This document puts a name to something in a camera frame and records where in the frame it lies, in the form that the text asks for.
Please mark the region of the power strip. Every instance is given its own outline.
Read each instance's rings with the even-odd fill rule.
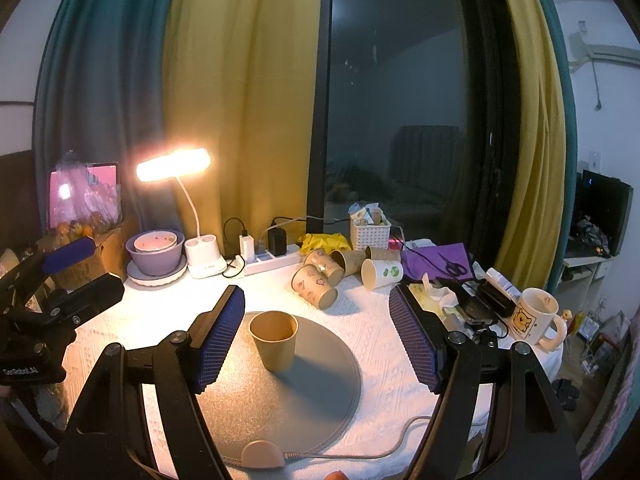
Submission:
[[[296,244],[288,245],[287,253],[282,256],[273,256],[269,251],[265,251],[261,254],[256,254],[255,261],[251,264],[246,264],[242,272],[238,274],[238,278],[299,264],[304,259],[305,255],[300,252],[300,248]]]

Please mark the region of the yellow bag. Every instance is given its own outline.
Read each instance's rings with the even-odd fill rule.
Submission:
[[[324,249],[327,254],[333,251],[351,251],[347,238],[340,233],[332,235],[308,233],[298,238],[298,241],[302,242],[300,247],[302,254],[309,254],[314,249]]]

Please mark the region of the blue gripper pad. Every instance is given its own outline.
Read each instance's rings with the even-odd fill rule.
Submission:
[[[49,253],[42,263],[42,272],[57,274],[67,267],[71,267],[95,253],[93,239],[83,237]]]
[[[193,380],[195,393],[202,393],[208,384],[218,378],[243,317],[244,291],[236,286],[200,349],[198,370]]]
[[[435,391],[440,385],[440,378],[434,349],[397,287],[389,294],[389,314],[418,382],[426,384],[432,392]]]

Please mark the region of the white plate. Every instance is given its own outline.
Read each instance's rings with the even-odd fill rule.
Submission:
[[[180,262],[177,267],[164,276],[148,276],[142,272],[133,260],[129,262],[127,266],[127,274],[131,278],[131,281],[142,286],[161,286],[174,282],[187,270],[187,257],[182,254],[180,256]]]

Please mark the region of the desk lamp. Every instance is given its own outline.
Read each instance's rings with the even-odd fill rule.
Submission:
[[[208,278],[215,274],[220,274],[226,269],[226,261],[220,255],[218,240],[214,235],[200,236],[200,219],[191,197],[187,192],[180,177],[190,174],[201,173],[209,167],[211,158],[205,148],[193,150],[177,150],[169,155],[158,156],[140,162],[136,168],[138,179],[142,182],[155,182],[166,178],[175,178],[187,196],[189,205],[196,218],[195,238],[191,238],[184,243],[187,253],[187,266],[189,273],[194,278]]]

